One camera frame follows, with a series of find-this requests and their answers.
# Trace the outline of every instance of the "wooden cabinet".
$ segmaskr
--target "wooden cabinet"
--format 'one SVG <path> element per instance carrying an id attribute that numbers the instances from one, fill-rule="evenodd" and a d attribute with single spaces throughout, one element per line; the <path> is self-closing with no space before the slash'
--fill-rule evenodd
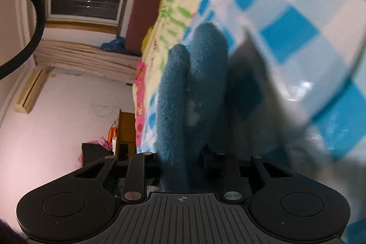
<path id="1" fill-rule="evenodd" d="M 135 114 L 119 111 L 116 156 L 119 161 L 136 154 Z"/>

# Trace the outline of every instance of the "orange object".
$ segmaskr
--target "orange object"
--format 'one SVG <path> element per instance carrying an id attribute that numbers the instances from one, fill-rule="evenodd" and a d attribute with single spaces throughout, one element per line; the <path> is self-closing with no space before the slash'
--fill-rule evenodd
<path id="1" fill-rule="evenodd" d="M 108 132 L 108 141 L 112 143 L 112 138 L 117 134 L 117 128 L 115 126 L 111 126 Z"/>

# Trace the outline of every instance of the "air conditioner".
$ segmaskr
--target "air conditioner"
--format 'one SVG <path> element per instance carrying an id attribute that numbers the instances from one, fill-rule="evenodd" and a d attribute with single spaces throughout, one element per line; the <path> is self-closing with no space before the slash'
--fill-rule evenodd
<path id="1" fill-rule="evenodd" d="M 14 108 L 19 113 L 29 114 L 47 80 L 48 70 L 34 69 L 25 82 Z"/>

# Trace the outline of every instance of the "blue checkered fabric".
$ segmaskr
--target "blue checkered fabric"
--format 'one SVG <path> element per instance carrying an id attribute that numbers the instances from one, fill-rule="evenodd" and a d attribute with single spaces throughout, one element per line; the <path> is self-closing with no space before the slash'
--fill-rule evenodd
<path id="1" fill-rule="evenodd" d="M 201 0 L 182 44 L 207 21 L 225 35 L 236 65 L 228 86 L 236 153 L 285 160 L 341 192 L 351 205 L 344 240 L 364 243 L 366 0 Z M 263 69 L 241 50 L 249 39 Z M 155 112 L 156 95 L 141 151 L 154 151 Z"/>

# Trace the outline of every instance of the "beige curtain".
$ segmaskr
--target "beige curtain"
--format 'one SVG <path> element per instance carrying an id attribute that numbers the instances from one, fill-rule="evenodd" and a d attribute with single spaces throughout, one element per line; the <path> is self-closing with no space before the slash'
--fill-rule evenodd
<path id="1" fill-rule="evenodd" d="M 133 83 L 139 57 L 105 52 L 92 46 L 41 40 L 34 52 L 37 65 L 79 70 Z"/>

